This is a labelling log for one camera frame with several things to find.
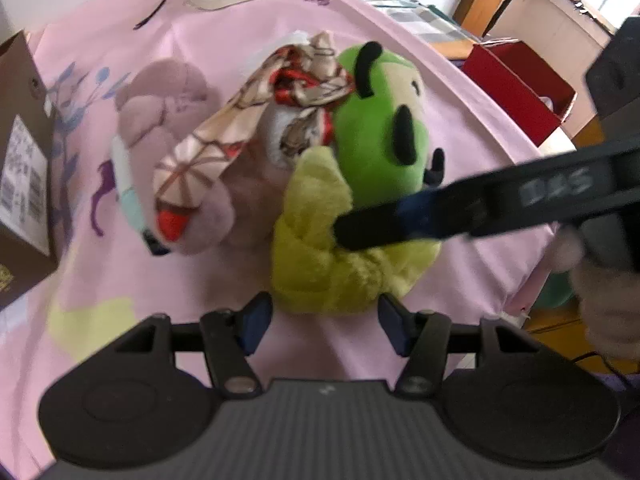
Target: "hand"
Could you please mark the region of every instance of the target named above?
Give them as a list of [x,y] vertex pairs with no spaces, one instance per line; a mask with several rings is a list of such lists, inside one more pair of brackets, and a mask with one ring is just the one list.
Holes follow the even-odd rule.
[[571,271],[586,338],[595,349],[607,357],[640,360],[640,274],[595,264],[572,228],[558,233],[545,259],[553,272]]

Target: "bed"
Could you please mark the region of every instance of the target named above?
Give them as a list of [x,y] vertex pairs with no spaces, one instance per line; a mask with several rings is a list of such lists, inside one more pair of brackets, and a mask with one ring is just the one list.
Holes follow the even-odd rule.
[[[92,0],[30,35],[61,114],[51,221],[62,259],[57,273],[2,318],[12,326],[4,327],[0,340],[0,462],[20,480],[34,478],[52,461],[36,413],[41,394],[56,378],[152,313],[193,321],[215,308],[240,308],[269,288],[268,245],[155,258],[128,226],[114,192],[92,200],[101,193],[116,128],[114,90],[150,61],[188,60],[228,98],[241,83],[243,60],[294,30],[332,30],[338,49],[377,40],[420,69],[430,136],[448,157],[446,182],[540,156],[453,64],[361,0],[257,0],[216,12],[169,0],[147,26],[133,31],[157,1]],[[546,279],[538,263],[551,237],[543,226],[473,242],[449,240],[404,302],[411,310],[444,312],[454,322],[519,313]],[[204,376],[196,357],[180,354],[177,360]],[[402,360],[375,311],[351,317],[276,312],[251,364],[263,381],[288,376],[394,382]]]

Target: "barcode sticker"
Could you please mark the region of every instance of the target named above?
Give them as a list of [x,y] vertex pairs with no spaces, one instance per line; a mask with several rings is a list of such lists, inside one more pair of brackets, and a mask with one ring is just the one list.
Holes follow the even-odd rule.
[[8,178],[3,178],[0,183],[0,205],[9,213],[14,210],[15,186]]
[[0,176],[0,222],[49,256],[47,159],[16,116]]

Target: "checkered cloth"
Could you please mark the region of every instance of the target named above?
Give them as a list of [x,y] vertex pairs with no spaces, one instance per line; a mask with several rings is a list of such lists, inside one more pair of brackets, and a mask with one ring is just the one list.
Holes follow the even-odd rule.
[[424,6],[415,0],[365,1],[401,23],[448,59],[466,59],[479,41],[435,6]]

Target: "green plush toy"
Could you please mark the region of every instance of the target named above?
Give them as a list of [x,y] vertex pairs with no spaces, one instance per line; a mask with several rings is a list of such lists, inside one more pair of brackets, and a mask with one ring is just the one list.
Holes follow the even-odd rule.
[[296,313],[348,314],[391,292],[402,298],[438,256],[436,240],[366,251],[338,247],[333,225],[354,208],[437,185],[444,152],[425,170],[428,136],[416,67],[369,42],[338,58],[356,91],[334,112],[334,150],[316,146],[296,164],[276,222],[271,283],[278,306]]
[[370,41],[338,57],[356,91],[334,112],[337,159],[351,187],[354,208],[390,202],[439,185],[444,152],[436,150],[426,170],[428,133],[424,126],[424,85],[418,69]]

